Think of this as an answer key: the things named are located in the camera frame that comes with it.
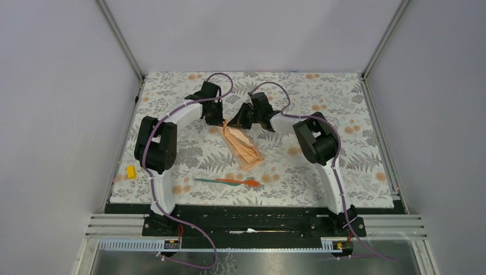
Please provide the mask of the left aluminium frame post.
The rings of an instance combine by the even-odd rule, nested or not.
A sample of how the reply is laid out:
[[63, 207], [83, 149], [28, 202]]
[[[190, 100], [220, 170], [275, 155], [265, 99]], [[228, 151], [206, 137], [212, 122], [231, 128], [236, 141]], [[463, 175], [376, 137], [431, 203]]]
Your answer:
[[105, 0], [94, 0], [95, 4], [97, 4], [98, 8], [101, 11], [103, 18], [105, 19], [107, 26], [109, 27], [111, 33], [113, 34], [115, 41], [117, 42], [119, 48], [121, 49], [122, 53], [124, 54], [131, 70], [133, 71], [136, 78], [143, 82], [145, 79], [145, 74], [141, 69], [138, 61], [136, 60], [135, 55], [133, 54], [127, 40], [125, 39], [123, 32], [119, 25], [116, 22], [115, 17], [113, 16], [111, 9]]

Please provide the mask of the floral patterned tablecloth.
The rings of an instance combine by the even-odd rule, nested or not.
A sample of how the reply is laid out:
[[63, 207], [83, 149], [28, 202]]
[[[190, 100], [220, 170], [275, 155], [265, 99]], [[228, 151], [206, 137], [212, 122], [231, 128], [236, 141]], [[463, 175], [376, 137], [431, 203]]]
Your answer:
[[[340, 171], [348, 203], [356, 207], [391, 208], [393, 199], [357, 73], [226, 73], [150, 72], [139, 97], [111, 203], [150, 203], [150, 180], [134, 158], [139, 125], [145, 116], [162, 117], [203, 81], [233, 91], [223, 100], [224, 117], [231, 119], [252, 89], [264, 92], [272, 107], [292, 115], [322, 113], [342, 140]], [[174, 198], [179, 204], [324, 206], [325, 194], [315, 166], [303, 155], [292, 134], [272, 133], [254, 125], [248, 136], [265, 160], [243, 171], [221, 137], [220, 127], [196, 120], [181, 130], [177, 159], [171, 169]], [[126, 167], [137, 177], [127, 179]], [[255, 180], [259, 187], [228, 186], [194, 179]]]

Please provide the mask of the right aluminium frame post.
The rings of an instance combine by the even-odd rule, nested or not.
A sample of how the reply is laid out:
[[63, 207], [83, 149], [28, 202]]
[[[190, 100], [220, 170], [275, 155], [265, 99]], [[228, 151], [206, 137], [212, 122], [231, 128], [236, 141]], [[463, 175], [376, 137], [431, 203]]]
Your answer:
[[404, 15], [407, 7], [409, 6], [411, 0], [402, 0], [396, 11], [394, 12], [388, 26], [385, 29], [385, 32], [383, 33], [381, 39], [379, 40], [379, 43], [377, 47], [375, 48], [370, 60], [368, 61], [367, 65], [365, 66], [365, 69], [363, 70], [361, 76], [363, 79], [366, 79], [371, 75], [371, 72], [379, 60], [383, 50], [385, 49], [385, 46], [387, 45], [389, 39], [391, 38], [395, 28], [397, 27], [398, 23], [400, 22], [402, 16]]

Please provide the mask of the aluminium frame post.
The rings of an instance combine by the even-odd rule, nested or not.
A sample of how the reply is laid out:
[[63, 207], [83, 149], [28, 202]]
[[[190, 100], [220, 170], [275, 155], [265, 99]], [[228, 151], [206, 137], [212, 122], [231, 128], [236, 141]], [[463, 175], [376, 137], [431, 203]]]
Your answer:
[[124, 54], [131, 70], [133, 71], [136, 78], [143, 82], [145, 79], [145, 74], [141, 69], [138, 61], [136, 60], [135, 55], [133, 54], [127, 40], [125, 39], [123, 32], [119, 25], [116, 22], [115, 17], [113, 16], [111, 9], [105, 0], [94, 0], [95, 4], [97, 4], [98, 8], [101, 11], [103, 18], [105, 19], [107, 26], [109, 27], [111, 33], [113, 34], [115, 41], [117, 42], [119, 48], [121, 49], [122, 53]]
[[394, 12], [388, 26], [385, 29], [385, 32], [383, 33], [381, 39], [379, 40], [379, 43], [377, 47], [375, 48], [370, 60], [368, 61], [367, 65], [365, 66], [365, 69], [363, 70], [361, 76], [363, 79], [366, 79], [371, 75], [371, 72], [379, 60], [383, 50], [385, 49], [385, 46], [387, 45], [389, 39], [391, 38], [395, 28], [397, 27], [398, 23], [400, 22], [402, 16], [404, 15], [407, 7], [409, 6], [411, 0], [402, 0], [396, 11]]

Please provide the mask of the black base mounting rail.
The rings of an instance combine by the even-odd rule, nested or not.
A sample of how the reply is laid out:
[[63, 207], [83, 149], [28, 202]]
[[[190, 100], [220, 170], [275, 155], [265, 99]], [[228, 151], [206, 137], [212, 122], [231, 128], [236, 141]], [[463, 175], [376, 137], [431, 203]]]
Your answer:
[[342, 214], [326, 207], [194, 206], [177, 205], [171, 218], [149, 205], [107, 206], [107, 214], [133, 217], [144, 237], [174, 237], [185, 249], [211, 248], [201, 228], [219, 249], [318, 248], [321, 237], [346, 239], [351, 235]]

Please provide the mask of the orange plastic fork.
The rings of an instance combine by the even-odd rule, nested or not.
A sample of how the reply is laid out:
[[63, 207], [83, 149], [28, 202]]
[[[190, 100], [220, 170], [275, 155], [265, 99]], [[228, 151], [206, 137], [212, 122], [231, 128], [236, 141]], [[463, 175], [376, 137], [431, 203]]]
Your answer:
[[260, 183], [255, 180], [230, 180], [230, 179], [216, 179], [218, 183], [224, 183], [231, 186], [246, 185], [250, 187], [259, 187]]

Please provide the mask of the yellow toy block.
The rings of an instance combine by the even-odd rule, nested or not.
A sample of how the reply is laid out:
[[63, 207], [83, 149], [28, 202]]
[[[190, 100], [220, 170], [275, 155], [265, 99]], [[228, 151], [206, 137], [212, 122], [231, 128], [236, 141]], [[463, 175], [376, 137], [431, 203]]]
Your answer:
[[135, 179], [137, 177], [135, 166], [126, 167], [126, 177], [127, 179]]

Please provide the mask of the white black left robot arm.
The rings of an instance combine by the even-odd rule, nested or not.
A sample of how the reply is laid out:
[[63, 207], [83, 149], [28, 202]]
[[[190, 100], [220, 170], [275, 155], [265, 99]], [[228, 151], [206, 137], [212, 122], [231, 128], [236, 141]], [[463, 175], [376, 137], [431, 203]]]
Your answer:
[[178, 227], [170, 215], [176, 205], [170, 170], [177, 159], [178, 131], [200, 119], [222, 126], [221, 97], [220, 86], [205, 81], [200, 91], [186, 96], [173, 111], [160, 119], [146, 116], [140, 123], [134, 157], [150, 176], [151, 211], [160, 215], [155, 226], [163, 235], [172, 235]]

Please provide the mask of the orange cloth napkin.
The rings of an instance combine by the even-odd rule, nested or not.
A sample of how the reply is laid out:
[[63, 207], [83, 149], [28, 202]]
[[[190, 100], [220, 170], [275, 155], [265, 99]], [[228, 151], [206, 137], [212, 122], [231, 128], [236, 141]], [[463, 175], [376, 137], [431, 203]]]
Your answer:
[[265, 160], [253, 140], [243, 130], [229, 127], [227, 120], [223, 123], [221, 135], [243, 171], [249, 171]]

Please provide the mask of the teal plastic knife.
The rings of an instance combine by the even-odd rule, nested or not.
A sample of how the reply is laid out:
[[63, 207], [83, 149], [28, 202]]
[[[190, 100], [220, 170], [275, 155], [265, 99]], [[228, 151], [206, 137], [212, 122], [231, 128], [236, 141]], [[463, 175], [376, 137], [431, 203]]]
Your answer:
[[215, 180], [215, 179], [200, 179], [200, 178], [195, 178], [194, 179], [197, 182], [206, 182], [206, 183], [220, 183], [220, 184], [225, 184], [228, 186], [239, 186], [241, 183], [234, 183], [234, 182], [225, 182], [222, 180]]

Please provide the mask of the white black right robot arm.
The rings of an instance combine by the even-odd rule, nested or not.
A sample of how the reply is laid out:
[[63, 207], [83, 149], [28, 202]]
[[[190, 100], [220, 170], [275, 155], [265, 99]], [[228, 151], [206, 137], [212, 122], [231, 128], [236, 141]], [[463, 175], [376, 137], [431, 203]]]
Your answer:
[[244, 103], [228, 127], [251, 129], [259, 124], [270, 132], [293, 133], [305, 158], [318, 171], [331, 212], [328, 227], [334, 235], [343, 236], [356, 220], [355, 207], [347, 202], [343, 178], [339, 168], [342, 142], [337, 129], [320, 113], [290, 115], [274, 110], [264, 93], [251, 95], [250, 103]]

